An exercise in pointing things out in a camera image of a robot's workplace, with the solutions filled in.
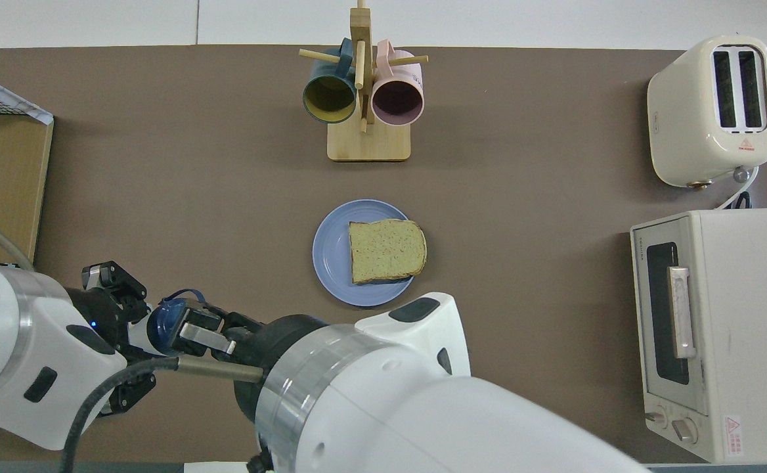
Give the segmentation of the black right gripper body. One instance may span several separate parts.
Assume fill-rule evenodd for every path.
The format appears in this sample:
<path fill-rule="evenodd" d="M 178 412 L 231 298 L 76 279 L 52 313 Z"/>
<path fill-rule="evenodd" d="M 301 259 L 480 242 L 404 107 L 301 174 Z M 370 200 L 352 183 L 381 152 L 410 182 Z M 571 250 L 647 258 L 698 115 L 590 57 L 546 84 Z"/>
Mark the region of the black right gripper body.
<path fill-rule="evenodd" d="M 309 333 L 327 327 L 326 321 L 311 315 L 294 314 L 261 323 L 243 314 L 232 316 L 232 361 L 263 369 L 269 374 L 275 363 L 297 341 Z"/>

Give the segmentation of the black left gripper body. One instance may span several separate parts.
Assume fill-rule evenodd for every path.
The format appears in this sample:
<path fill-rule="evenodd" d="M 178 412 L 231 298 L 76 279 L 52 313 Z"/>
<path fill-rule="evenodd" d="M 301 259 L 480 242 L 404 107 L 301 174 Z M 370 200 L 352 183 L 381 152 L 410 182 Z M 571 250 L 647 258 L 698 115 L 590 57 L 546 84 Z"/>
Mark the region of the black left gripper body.
<path fill-rule="evenodd" d="M 123 308 L 104 288 L 65 288 L 72 305 L 93 330 L 126 359 L 135 358 L 128 336 L 129 310 Z"/>

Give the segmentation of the squeeze bottle with navy cap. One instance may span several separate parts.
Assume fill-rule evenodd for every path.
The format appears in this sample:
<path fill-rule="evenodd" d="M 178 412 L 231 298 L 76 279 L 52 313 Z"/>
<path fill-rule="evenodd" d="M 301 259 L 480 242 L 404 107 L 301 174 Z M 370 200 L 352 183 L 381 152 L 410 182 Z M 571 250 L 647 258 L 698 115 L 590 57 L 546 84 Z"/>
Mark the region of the squeeze bottle with navy cap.
<path fill-rule="evenodd" d="M 200 356 L 206 348 L 191 340 L 180 339 L 179 333 L 185 325 L 188 305 L 200 306 L 204 302 L 204 295 L 193 288 L 183 288 L 162 298 L 147 317 L 129 323 L 129 344 L 154 356 Z"/>

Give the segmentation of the toasted bread slice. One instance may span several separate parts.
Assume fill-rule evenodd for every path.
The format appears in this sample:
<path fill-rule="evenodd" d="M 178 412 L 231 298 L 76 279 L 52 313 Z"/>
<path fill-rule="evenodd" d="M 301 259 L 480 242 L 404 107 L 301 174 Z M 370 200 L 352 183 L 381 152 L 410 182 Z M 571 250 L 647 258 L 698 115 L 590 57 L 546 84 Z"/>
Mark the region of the toasted bread slice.
<path fill-rule="evenodd" d="M 410 219 L 351 221 L 351 282 L 396 281 L 419 275 L 427 261 L 427 242 Z"/>

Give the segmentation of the periwinkle blue plate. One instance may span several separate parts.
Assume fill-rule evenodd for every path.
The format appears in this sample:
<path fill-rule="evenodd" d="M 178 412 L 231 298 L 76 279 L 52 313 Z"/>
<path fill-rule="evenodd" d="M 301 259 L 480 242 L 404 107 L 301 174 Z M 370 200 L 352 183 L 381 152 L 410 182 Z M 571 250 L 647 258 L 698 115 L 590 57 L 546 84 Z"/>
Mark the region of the periwinkle blue plate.
<path fill-rule="evenodd" d="M 353 282 L 349 224 L 381 219 L 408 217 L 392 204 L 363 198 L 336 207 L 318 226 L 313 239 L 313 267 L 318 281 L 341 302 L 356 307 L 376 307 L 401 296 L 412 282 L 411 277 L 398 281 Z"/>

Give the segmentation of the brown table mat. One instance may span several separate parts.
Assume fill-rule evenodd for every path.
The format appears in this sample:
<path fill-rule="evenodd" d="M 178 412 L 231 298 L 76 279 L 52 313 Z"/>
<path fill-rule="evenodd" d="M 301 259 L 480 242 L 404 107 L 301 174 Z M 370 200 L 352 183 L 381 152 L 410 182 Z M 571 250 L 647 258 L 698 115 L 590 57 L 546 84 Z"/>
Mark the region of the brown table mat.
<path fill-rule="evenodd" d="M 0 50 L 0 85 L 55 116 L 35 266 L 78 286 L 113 260 L 158 302 L 197 288 L 272 321 L 374 314 L 318 281 L 343 203 L 419 224 L 426 267 L 393 302 L 452 294 L 471 371 L 644 463 L 696 458 L 644 422 L 628 231 L 735 191 L 651 167 L 647 83 L 678 51 L 427 48 L 410 158 L 337 164 L 303 111 L 297 46 Z"/>

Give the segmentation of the wooden mug tree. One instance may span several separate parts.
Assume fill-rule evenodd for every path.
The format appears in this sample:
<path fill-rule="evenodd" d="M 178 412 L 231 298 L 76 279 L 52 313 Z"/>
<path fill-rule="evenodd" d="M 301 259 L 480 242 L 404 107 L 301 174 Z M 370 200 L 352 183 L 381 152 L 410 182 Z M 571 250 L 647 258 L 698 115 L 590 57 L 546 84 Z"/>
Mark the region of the wooden mug tree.
<path fill-rule="evenodd" d="M 327 156 L 334 162 L 402 162 L 411 153 L 410 125 L 386 125 L 371 106 L 378 44 L 371 34 L 371 9 L 366 0 L 357 0 L 350 11 L 350 36 L 354 47 L 357 101 L 354 113 L 345 121 L 327 125 Z M 302 49 L 299 55 L 313 60 L 337 62 L 324 52 Z M 428 63 L 428 56 L 390 60 L 392 65 Z"/>

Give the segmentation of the dark teal mug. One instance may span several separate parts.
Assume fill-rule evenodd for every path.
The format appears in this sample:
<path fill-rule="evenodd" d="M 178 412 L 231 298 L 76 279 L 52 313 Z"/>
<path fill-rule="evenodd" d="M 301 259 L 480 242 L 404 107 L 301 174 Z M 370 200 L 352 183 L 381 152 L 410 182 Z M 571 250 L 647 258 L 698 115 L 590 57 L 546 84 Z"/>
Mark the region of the dark teal mug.
<path fill-rule="evenodd" d="M 353 40 L 345 38 L 338 48 L 324 53 L 335 56 L 338 61 L 314 60 L 302 92 L 303 107 L 318 121 L 341 123 L 349 119 L 356 108 Z"/>

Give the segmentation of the pink mug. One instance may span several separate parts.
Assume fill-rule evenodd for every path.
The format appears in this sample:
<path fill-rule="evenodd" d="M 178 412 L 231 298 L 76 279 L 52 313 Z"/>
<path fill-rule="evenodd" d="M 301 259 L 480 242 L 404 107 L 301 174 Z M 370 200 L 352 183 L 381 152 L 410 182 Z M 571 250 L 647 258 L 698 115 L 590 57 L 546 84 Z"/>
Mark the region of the pink mug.
<path fill-rule="evenodd" d="M 422 66 L 390 64 L 390 60 L 402 58 L 414 55 L 395 50 L 389 39 L 378 42 L 371 106 L 375 117 L 386 125 L 410 125 L 422 116 L 425 108 Z"/>

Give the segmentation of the cream toaster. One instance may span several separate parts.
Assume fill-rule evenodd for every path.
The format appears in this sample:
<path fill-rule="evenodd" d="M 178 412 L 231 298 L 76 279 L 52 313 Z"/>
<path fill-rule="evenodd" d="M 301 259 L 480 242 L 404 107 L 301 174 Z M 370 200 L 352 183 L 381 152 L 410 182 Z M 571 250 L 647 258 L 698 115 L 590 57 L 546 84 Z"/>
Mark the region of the cream toaster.
<path fill-rule="evenodd" d="M 649 81 L 651 161 L 667 185 L 698 189 L 767 162 L 767 45 L 718 35 Z"/>

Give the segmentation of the white toaster oven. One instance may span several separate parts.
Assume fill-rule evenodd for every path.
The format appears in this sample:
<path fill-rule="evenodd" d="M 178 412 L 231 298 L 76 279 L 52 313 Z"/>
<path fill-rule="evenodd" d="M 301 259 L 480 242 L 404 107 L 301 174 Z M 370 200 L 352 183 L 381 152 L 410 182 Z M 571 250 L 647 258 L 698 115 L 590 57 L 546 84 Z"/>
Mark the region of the white toaster oven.
<path fill-rule="evenodd" d="M 767 463 L 767 209 L 629 234 L 646 427 L 711 463 Z"/>

